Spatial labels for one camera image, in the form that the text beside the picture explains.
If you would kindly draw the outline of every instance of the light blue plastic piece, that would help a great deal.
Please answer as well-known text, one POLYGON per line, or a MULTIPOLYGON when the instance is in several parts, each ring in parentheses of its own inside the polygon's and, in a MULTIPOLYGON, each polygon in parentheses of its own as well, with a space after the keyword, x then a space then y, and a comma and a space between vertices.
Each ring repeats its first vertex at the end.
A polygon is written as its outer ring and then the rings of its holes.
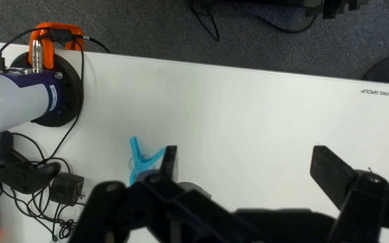
POLYGON ((152 170, 155 167, 155 165, 165 155, 165 148, 161 148, 152 158, 148 158, 141 152, 137 136, 132 136, 130 147, 132 147, 133 163, 134 163, 132 175, 130 175, 130 185, 133 185, 134 182, 137 182, 137 178, 141 173, 152 170))

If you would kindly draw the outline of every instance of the power adapter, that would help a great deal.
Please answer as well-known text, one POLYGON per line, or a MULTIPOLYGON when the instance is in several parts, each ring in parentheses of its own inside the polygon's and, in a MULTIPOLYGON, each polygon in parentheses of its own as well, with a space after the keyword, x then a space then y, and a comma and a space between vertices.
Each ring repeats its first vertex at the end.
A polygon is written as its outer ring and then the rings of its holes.
POLYGON ((49 198, 65 205, 76 205, 84 187, 84 177, 60 173, 52 182, 49 198))

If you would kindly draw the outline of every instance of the orange object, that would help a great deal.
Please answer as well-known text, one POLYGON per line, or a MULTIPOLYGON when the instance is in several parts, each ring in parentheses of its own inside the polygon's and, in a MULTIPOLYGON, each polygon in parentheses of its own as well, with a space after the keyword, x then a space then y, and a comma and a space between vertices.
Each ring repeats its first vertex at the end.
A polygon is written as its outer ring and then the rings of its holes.
MULTIPOLYGON (((83 36, 83 30, 79 25, 75 24, 65 24, 65 23, 57 23, 57 21, 44 21, 38 24, 36 28, 55 28, 55 30, 68 30, 74 35, 83 36)), ((40 36, 49 34, 51 30, 37 30, 33 31, 30 36, 30 52, 29 52, 29 62, 33 62, 33 40, 37 40, 40 36)), ((65 48, 68 50, 82 50, 84 47, 84 39, 78 40, 82 46, 79 46, 76 42, 68 42, 65 43, 65 48)), ((56 44, 49 38, 45 38, 41 40, 42 48, 44 48, 44 66, 45 69, 53 69, 55 67, 55 54, 56 54, 56 44)))

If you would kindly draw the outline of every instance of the orange bracket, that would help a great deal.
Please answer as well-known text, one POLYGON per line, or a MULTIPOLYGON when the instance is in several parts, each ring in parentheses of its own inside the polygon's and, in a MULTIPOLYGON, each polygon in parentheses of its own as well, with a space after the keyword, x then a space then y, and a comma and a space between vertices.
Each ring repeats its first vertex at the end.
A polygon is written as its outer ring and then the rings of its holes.
MULTIPOLYGON (((83 36, 83 30, 79 25, 75 24, 65 24, 65 23, 57 23, 57 21, 44 21, 38 24, 36 28, 42 28, 33 31, 30 36, 30 51, 29 51, 29 62, 33 63, 33 40, 40 39, 40 36, 46 35, 51 32, 52 28, 55 30, 68 30, 72 32, 72 35, 80 35, 83 36)), ((45 69, 55 69, 55 54, 56 54, 56 46, 55 42, 49 38, 41 39, 42 48, 44 48, 44 66, 45 69)), ((82 50, 84 47, 84 39, 79 38, 76 42, 67 42, 65 48, 67 50, 82 50)))

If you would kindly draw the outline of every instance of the white tabletop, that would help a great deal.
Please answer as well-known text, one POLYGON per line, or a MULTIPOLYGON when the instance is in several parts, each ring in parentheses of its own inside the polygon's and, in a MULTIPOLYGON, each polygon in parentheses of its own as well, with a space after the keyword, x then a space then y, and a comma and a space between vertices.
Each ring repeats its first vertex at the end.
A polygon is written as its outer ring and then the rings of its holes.
MULTIPOLYGON (((26 50, 11 46, 7 63, 26 50)), ((79 70, 79 52, 60 54, 79 70)), ((336 216, 310 175, 315 144, 389 179, 389 96, 363 93, 389 92, 388 84, 96 52, 87 54, 86 73, 83 115, 59 155, 86 177, 87 194, 101 181, 129 182, 133 135, 148 154, 178 144, 179 181, 200 185, 230 210, 311 208, 336 216)), ((29 123, 14 131, 51 152, 67 128, 29 123)), ((0 210, 2 241, 51 241, 13 200, 2 197, 0 210)), ((389 241, 389 232, 383 237, 389 241)))

